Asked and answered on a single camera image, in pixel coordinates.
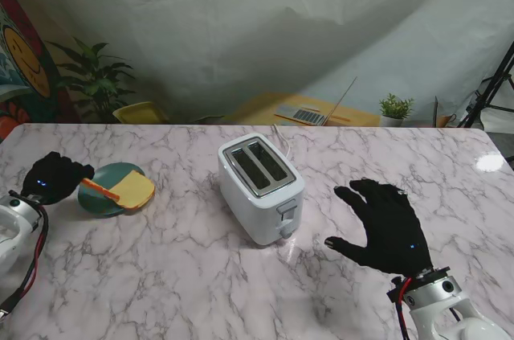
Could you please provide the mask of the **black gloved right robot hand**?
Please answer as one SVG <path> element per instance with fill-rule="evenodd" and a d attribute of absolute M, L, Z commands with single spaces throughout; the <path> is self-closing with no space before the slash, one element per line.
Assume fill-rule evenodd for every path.
<path fill-rule="evenodd" d="M 416 277 L 433 268 L 420 221 L 402 190 L 363 178 L 336 186 L 334 193 L 362 222 L 366 245 L 330 236 L 324 240 L 325 246 L 383 273 Z"/>

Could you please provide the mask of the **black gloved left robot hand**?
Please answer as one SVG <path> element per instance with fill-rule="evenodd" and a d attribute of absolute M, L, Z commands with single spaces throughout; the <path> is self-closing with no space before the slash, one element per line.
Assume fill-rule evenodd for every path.
<path fill-rule="evenodd" d="M 91 165 L 73 162 L 52 151 L 39 159 L 23 180 L 21 196 L 35 199 L 42 205 L 52 205 L 70 196 L 85 179 L 93 179 Z"/>

